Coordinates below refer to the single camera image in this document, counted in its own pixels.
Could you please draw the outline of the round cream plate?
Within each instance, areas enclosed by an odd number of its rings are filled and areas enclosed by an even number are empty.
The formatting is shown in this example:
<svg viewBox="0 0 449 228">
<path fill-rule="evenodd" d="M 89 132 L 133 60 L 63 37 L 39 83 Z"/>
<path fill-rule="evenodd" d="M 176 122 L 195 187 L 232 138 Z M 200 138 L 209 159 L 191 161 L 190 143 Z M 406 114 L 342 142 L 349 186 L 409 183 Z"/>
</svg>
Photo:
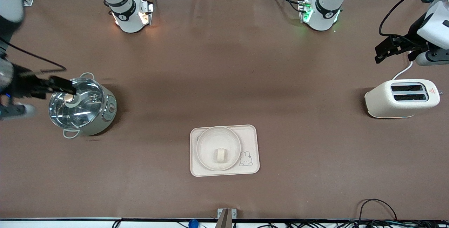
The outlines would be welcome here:
<svg viewBox="0 0 449 228">
<path fill-rule="evenodd" d="M 215 162 L 215 150 L 228 150 L 227 163 Z M 215 126 L 205 130 L 197 139 L 196 154 L 199 162 L 208 170 L 221 172 L 231 169 L 240 158 L 242 144 L 238 135 L 228 127 Z"/>
</svg>

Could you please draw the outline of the small cream bun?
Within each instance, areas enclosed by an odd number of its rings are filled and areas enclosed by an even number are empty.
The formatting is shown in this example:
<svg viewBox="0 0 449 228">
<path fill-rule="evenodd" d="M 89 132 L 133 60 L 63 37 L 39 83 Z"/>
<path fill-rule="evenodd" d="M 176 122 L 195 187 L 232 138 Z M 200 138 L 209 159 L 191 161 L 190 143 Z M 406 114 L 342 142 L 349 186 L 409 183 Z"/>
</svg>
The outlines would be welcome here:
<svg viewBox="0 0 449 228">
<path fill-rule="evenodd" d="M 215 150 L 215 162 L 218 164 L 227 163 L 228 150 L 226 148 L 218 148 Z"/>
</svg>

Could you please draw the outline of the cream rabbit print tray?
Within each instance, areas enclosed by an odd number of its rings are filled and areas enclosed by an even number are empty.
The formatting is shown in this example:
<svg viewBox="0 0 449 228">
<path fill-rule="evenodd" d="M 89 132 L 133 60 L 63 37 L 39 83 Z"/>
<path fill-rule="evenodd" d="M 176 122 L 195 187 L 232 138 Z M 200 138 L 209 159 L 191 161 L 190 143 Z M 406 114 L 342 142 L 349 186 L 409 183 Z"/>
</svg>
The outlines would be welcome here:
<svg viewBox="0 0 449 228">
<path fill-rule="evenodd" d="M 257 131 L 252 125 L 225 126 L 240 138 L 242 151 L 237 163 L 231 169 L 214 172 L 206 169 L 197 157 L 197 139 L 211 127 L 194 128 L 190 133 L 190 172 L 195 177 L 255 174 L 260 169 Z"/>
</svg>

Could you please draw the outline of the glass pot lid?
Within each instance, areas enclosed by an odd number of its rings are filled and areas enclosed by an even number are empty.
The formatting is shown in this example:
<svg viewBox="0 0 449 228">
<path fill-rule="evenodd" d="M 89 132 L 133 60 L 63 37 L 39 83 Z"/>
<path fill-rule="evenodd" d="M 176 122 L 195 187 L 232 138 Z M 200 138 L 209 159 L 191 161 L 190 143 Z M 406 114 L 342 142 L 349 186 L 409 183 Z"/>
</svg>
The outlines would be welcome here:
<svg viewBox="0 0 449 228">
<path fill-rule="evenodd" d="M 105 100 L 103 88 L 94 79 L 79 77 L 71 81 L 75 95 L 55 92 L 49 101 L 51 121 L 64 129 L 78 129 L 93 122 Z"/>
</svg>

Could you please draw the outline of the cream two-slot toaster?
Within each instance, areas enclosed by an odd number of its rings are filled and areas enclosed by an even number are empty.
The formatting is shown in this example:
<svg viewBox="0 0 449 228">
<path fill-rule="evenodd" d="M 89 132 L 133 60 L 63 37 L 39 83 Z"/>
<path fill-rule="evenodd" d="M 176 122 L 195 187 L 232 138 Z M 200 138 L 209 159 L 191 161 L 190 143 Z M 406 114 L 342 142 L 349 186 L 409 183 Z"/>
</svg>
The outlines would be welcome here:
<svg viewBox="0 0 449 228">
<path fill-rule="evenodd" d="M 367 112 L 374 118 L 410 118 L 440 102 L 436 85 L 426 79 L 385 81 L 364 95 Z"/>
</svg>

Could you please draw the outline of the pale green electric pot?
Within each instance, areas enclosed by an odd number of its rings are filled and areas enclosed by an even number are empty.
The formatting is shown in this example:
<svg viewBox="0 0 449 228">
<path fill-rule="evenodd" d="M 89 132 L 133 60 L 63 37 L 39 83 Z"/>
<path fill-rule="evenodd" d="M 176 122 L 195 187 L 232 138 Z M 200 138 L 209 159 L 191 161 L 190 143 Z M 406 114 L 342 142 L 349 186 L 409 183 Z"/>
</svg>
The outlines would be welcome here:
<svg viewBox="0 0 449 228">
<path fill-rule="evenodd" d="M 94 74 L 92 74 L 90 72 L 83 73 L 79 77 L 87 77 L 87 78 L 94 79 L 96 81 Z M 73 138 L 79 137 L 79 136 L 97 135 L 100 132 L 103 132 L 104 130 L 106 130 L 109 127 L 109 125 L 112 123 L 112 121 L 114 121 L 114 118 L 117 113 L 117 107 L 118 107 L 116 97 L 105 86 L 101 85 L 101 87 L 103 88 L 104 94 L 105 94 L 104 105 L 103 105 L 103 109 L 102 109 L 101 113 L 94 119 L 93 122 L 88 123 L 87 125 L 85 125 L 81 128 L 78 128 L 78 129 L 61 128 L 62 134 L 65 138 L 73 139 Z"/>
</svg>

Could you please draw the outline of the brown table cover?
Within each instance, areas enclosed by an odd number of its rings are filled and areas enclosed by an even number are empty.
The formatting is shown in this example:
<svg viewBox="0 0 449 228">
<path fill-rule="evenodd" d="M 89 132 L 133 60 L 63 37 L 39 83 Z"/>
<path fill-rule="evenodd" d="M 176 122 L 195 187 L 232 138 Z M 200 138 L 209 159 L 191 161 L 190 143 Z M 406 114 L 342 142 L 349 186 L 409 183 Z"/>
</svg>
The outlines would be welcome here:
<svg viewBox="0 0 449 228">
<path fill-rule="evenodd" d="M 11 42 L 92 72 L 117 97 L 107 132 L 68 140 L 48 116 L 0 121 L 0 217 L 356 218 L 367 198 L 400 219 L 449 219 L 449 66 L 414 65 L 438 106 L 371 118 L 364 94 L 406 67 L 376 64 L 378 26 L 399 0 L 345 0 L 316 32 L 280 0 L 158 0 L 122 32 L 102 0 L 35 0 Z M 255 174 L 195 177 L 194 128 L 252 125 Z"/>
</svg>

